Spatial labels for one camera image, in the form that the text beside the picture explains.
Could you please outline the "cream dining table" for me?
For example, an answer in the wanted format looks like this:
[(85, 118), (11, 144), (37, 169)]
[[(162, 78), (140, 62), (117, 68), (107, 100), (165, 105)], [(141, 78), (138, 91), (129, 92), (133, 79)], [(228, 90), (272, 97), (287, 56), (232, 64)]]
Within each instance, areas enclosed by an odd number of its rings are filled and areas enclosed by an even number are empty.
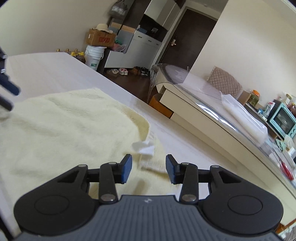
[(257, 146), (223, 107), (221, 92), (187, 70), (153, 65), (150, 81), (151, 90), (161, 94), (161, 104), (172, 111), (171, 120), (236, 165), (241, 177), (278, 197), (284, 207), (282, 224), (295, 220), (295, 180), (281, 171), (280, 159), (292, 167), (270, 137)]

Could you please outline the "cardboard box with hat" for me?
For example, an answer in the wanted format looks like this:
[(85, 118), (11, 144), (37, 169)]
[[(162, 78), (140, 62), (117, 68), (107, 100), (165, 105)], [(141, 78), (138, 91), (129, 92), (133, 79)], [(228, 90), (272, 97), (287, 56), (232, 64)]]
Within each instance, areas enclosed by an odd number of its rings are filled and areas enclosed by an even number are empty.
[(94, 47), (111, 48), (115, 42), (116, 34), (90, 29), (86, 39), (86, 44)]

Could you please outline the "plastic bag of white cloth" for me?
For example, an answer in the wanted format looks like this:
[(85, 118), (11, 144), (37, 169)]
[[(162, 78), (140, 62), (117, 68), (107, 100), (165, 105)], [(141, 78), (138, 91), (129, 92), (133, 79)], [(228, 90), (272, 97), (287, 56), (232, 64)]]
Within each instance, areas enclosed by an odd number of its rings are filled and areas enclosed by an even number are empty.
[(257, 146), (261, 146), (268, 139), (267, 127), (254, 118), (245, 107), (230, 94), (221, 93), (223, 107), (240, 123), (251, 135)]

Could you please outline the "red handled screwdriver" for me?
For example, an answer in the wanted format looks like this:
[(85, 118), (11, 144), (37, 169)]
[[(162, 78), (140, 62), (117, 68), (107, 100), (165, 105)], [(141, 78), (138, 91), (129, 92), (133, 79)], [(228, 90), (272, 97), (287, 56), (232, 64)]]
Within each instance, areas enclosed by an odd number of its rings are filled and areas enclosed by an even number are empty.
[(290, 169), (288, 168), (288, 166), (284, 163), (284, 161), (282, 159), (280, 159), (280, 169), (286, 175), (288, 180), (290, 180), (290, 181), (294, 180), (294, 176), (293, 176), (292, 172), (290, 171)]

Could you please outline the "orange lid jar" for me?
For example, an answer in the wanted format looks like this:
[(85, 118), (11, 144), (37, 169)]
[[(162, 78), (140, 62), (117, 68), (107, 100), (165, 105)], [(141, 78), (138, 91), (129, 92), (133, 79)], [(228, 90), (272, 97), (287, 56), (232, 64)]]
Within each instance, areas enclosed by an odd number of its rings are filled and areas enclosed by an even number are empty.
[(252, 90), (251, 95), (248, 99), (248, 103), (255, 107), (257, 105), (257, 103), (259, 102), (260, 99), (260, 93), (257, 90)]

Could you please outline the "straw hat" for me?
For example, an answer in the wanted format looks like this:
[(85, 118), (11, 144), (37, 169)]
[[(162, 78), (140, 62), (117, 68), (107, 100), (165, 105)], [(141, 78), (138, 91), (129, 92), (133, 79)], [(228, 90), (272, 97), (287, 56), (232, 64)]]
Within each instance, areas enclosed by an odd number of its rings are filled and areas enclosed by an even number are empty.
[(108, 25), (107, 24), (98, 24), (96, 26), (95, 30), (106, 32), (106, 33), (109, 33), (109, 34), (112, 34), (113, 33), (113, 30), (110, 30), (108, 28)]

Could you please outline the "shoes on floor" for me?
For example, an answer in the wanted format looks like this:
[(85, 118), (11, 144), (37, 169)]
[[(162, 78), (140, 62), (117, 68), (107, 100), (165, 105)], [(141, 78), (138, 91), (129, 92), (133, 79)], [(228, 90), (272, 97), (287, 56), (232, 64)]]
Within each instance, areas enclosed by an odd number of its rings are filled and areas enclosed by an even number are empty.
[(117, 77), (118, 75), (121, 76), (128, 76), (129, 74), (135, 75), (135, 76), (149, 76), (150, 71), (147, 68), (135, 66), (132, 69), (128, 70), (125, 68), (119, 68), (119, 69), (109, 69), (106, 71), (107, 74)]

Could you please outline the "grey white cabinet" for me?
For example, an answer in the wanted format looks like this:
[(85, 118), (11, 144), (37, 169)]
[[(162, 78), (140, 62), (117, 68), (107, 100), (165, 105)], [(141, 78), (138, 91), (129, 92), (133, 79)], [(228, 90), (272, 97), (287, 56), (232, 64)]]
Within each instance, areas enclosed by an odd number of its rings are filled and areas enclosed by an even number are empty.
[(168, 30), (185, 1), (125, 1), (124, 19), (110, 18), (108, 28), (116, 33), (118, 47), (108, 48), (98, 72), (110, 68), (150, 68)]

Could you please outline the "cream yellow towel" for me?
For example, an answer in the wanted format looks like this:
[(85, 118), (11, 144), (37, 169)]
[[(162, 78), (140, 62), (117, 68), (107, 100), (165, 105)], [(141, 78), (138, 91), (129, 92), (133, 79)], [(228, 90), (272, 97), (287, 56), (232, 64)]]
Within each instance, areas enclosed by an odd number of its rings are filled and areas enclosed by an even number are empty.
[(49, 94), (1, 110), (1, 187), (10, 203), (80, 164), (132, 155), (119, 195), (178, 195), (149, 122), (98, 88)]

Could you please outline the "white plastic buckets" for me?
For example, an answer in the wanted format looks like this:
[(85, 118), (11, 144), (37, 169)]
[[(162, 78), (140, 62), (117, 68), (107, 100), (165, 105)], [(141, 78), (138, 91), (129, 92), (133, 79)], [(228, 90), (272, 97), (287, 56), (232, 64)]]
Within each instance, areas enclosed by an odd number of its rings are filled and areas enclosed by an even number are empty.
[(105, 49), (106, 47), (88, 45), (85, 50), (85, 64), (96, 71), (104, 56)]

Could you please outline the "dark brown door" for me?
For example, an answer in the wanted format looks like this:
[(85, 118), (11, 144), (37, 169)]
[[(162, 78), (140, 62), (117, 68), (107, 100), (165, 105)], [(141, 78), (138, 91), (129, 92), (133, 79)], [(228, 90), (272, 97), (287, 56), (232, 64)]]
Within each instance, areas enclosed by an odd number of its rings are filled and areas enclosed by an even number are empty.
[(216, 23), (207, 15), (185, 10), (159, 63), (191, 70)]

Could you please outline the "cooking oil bottles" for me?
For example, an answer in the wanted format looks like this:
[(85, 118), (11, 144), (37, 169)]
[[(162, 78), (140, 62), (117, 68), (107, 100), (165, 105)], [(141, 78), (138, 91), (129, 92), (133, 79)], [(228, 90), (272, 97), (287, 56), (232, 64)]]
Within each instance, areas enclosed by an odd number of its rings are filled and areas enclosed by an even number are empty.
[(86, 63), (84, 52), (79, 52), (78, 49), (75, 49), (74, 51), (70, 51), (69, 49), (66, 49), (64, 52), (71, 55), (72, 57), (79, 60), (80, 62), (84, 64)]

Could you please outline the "quilted brown chair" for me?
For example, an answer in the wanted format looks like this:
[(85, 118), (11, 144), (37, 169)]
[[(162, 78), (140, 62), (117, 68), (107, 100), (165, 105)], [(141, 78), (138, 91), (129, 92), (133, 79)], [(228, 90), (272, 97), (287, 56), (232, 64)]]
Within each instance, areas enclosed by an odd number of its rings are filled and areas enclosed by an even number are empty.
[(212, 69), (207, 82), (223, 94), (230, 94), (235, 99), (238, 99), (243, 92), (242, 85), (227, 71), (217, 66)]

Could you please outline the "hanging grey bag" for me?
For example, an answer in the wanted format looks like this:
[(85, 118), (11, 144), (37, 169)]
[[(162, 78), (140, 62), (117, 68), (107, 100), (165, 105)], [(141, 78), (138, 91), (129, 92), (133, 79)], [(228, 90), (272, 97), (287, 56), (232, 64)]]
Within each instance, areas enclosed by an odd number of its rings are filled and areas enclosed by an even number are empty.
[(117, 1), (112, 5), (111, 9), (109, 10), (109, 15), (112, 18), (124, 19), (127, 12), (127, 4), (124, 1)]

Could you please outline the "teal toaster oven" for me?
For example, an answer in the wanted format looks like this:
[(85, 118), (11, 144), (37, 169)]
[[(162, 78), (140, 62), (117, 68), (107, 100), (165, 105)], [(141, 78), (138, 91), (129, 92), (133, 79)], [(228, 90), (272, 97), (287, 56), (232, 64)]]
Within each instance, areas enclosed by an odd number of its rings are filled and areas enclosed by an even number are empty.
[(285, 103), (278, 100), (273, 102), (275, 105), (267, 117), (267, 122), (281, 138), (284, 139), (285, 136), (293, 138), (295, 136), (295, 117)]

